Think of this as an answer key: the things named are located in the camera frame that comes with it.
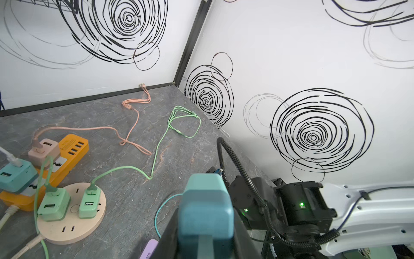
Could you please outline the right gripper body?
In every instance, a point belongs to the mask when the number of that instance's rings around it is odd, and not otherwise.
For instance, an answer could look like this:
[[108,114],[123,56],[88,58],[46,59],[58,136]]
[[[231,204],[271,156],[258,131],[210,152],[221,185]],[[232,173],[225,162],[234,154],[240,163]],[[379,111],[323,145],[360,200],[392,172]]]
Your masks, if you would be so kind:
[[[237,210],[244,226],[248,230],[268,229],[264,215],[259,208],[259,203],[246,185],[242,176],[236,176],[233,182],[224,181],[229,192],[233,207]],[[277,195],[274,184],[268,184],[265,179],[252,178],[258,193],[268,205],[271,220],[278,224],[281,222],[281,199]]]

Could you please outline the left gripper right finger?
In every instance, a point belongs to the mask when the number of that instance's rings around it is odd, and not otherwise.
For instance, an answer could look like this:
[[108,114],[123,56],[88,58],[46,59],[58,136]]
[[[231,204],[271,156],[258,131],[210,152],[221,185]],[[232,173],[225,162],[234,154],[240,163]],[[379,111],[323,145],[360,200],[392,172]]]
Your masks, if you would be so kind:
[[234,255],[235,259],[262,258],[236,210],[234,210]]

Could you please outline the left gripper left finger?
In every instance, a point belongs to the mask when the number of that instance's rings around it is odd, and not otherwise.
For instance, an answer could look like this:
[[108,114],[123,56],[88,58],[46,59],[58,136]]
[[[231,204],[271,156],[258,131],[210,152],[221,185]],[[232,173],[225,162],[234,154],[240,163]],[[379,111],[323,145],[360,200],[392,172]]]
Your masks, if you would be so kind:
[[178,211],[172,215],[165,232],[151,255],[151,259],[177,259],[178,258]]

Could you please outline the purple power strip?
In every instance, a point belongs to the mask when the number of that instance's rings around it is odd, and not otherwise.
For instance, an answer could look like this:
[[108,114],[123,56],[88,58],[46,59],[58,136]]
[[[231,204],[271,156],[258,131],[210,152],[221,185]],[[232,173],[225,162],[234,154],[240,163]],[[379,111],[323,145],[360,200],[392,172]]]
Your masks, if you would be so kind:
[[139,259],[150,259],[153,252],[155,251],[156,247],[158,245],[158,241],[155,239],[151,239],[146,244],[143,252],[141,253]]

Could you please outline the teal plug adapter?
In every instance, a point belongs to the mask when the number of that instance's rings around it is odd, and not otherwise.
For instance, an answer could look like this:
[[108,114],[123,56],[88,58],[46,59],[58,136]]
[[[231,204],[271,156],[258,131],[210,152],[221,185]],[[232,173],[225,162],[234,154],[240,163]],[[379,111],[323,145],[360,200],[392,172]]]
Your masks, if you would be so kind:
[[229,259],[233,255],[235,213],[219,174],[193,174],[178,212],[182,259]]

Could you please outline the green plug adapter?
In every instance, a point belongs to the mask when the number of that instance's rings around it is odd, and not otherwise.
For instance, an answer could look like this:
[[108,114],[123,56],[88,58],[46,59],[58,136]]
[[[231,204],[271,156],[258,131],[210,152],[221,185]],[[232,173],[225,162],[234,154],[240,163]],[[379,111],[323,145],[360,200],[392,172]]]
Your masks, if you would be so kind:
[[47,186],[37,215],[43,221],[60,221],[66,216],[71,195],[65,188]]
[[82,197],[78,215],[80,219],[92,219],[96,216],[99,206],[101,189],[90,190],[87,188]]

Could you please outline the round pink power strip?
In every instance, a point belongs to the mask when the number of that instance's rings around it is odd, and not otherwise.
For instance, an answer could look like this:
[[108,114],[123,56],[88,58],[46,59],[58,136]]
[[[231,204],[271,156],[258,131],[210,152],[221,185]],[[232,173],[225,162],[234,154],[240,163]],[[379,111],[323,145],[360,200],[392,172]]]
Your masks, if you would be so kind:
[[80,182],[74,183],[64,187],[71,195],[71,201],[63,220],[60,221],[43,221],[38,217],[37,212],[35,216],[37,236],[29,241],[13,258],[18,259],[38,243],[45,240],[55,245],[70,245],[91,235],[97,227],[101,224],[106,210],[106,196],[101,189],[100,200],[97,214],[92,219],[80,219],[78,215],[80,203],[84,192],[87,188],[90,190],[96,189],[98,186],[91,188],[90,183]]

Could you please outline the orange power strip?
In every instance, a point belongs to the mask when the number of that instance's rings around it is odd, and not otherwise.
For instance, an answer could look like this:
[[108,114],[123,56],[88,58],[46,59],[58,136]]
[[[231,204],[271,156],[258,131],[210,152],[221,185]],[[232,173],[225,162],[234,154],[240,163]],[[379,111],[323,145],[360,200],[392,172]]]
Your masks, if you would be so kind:
[[[50,184],[57,187],[89,151],[88,140],[75,134],[68,134],[59,142],[60,156],[54,161]],[[31,212],[38,180],[34,180],[19,194],[1,192],[1,201],[7,206]]]

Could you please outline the pink charger plug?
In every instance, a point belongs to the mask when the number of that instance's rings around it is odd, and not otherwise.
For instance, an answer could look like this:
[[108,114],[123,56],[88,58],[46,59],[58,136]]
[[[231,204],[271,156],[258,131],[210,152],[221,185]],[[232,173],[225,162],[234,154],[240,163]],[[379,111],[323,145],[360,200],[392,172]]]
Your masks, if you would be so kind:
[[60,157],[59,143],[51,139],[43,139],[32,141],[32,148],[28,152],[29,161],[37,167],[41,167],[42,163],[50,156],[53,161]]

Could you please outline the teal charger with white cable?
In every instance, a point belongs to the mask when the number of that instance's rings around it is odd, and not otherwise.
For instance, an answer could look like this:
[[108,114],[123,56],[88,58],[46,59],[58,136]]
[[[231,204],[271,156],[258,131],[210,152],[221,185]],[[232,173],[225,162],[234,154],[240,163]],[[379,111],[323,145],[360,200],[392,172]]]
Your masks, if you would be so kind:
[[1,190],[19,194],[38,178],[38,173],[29,161],[19,159],[1,147],[8,164],[1,168]]

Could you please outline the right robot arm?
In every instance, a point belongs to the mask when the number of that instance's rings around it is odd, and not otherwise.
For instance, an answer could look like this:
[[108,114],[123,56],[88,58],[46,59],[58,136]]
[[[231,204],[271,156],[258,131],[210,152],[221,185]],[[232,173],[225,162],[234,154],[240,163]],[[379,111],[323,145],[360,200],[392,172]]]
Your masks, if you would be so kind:
[[244,227],[264,230],[264,257],[315,259],[414,241],[414,185],[285,183],[239,175],[226,181]]

